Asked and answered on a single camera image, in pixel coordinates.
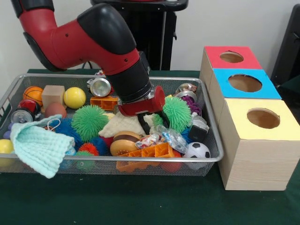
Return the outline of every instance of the circular hole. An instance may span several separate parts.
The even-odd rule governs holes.
[[[228,80],[231,86],[244,92],[256,92],[259,91],[263,86],[259,80],[245,74],[233,75],[229,77]]]
[[[230,63],[238,63],[244,61],[244,57],[236,52],[224,52],[220,55],[221,60]]]
[[[247,113],[247,118],[251,123],[266,129],[276,128],[280,124],[280,117],[268,109],[251,109]]]

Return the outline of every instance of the yellow box top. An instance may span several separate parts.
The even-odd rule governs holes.
[[[300,141],[300,126],[284,101],[244,98],[225,100],[241,139]]]

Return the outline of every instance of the mint green cloth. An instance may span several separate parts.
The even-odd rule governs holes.
[[[73,137],[44,129],[53,119],[61,119],[61,115],[31,123],[16,123],[10,135],[19,159],[46,178],[55,176],[66,152],[75,145]]]

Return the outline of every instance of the toy hamburger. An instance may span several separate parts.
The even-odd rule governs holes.
[[[134,132],[122,131],[117,133],[113,137],[113,143],[110,147],[112,156],[119,156],[137,150],[135,143],[140,139],[141,137]]]

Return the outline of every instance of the orange block toy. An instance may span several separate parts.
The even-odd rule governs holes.
[[[172,147],[168,143],[163,143],[155,146],[151,146],[145,149],[132,151],[121,157],[156,157],[156,158],[174,158]],[[120,172],[132,173],[135,169],[144,170],[147,166],[158,166],[160,162],[132,162],[132,161],[119,161],[117,162],[117,170]]]
[[[107,111],[113,111],[113,108],[115,105],[118,104],[118,98],[117,97],[91,97],[90,98],[90,104],[91,105],[98,105],[104,110]]]

